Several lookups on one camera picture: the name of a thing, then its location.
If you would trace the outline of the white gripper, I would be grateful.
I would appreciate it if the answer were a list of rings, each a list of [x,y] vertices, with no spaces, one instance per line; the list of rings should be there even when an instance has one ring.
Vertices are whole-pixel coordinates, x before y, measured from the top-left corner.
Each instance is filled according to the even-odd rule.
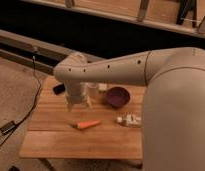
[[[86,93],[80,95],[69,95],[66,94],[67,109],[69,112],[72,111],[75,105],[81,104],[85,108],[91,107],[91,101]]]

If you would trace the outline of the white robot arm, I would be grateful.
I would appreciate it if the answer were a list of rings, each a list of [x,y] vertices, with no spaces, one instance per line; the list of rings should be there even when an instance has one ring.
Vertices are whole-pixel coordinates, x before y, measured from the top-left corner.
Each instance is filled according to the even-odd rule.
[[[71,104],[84,101],[86,82],[144,86],[143,171],[205,171],[205,50],[150,50],[93,63],[74,52],[53,75]]]

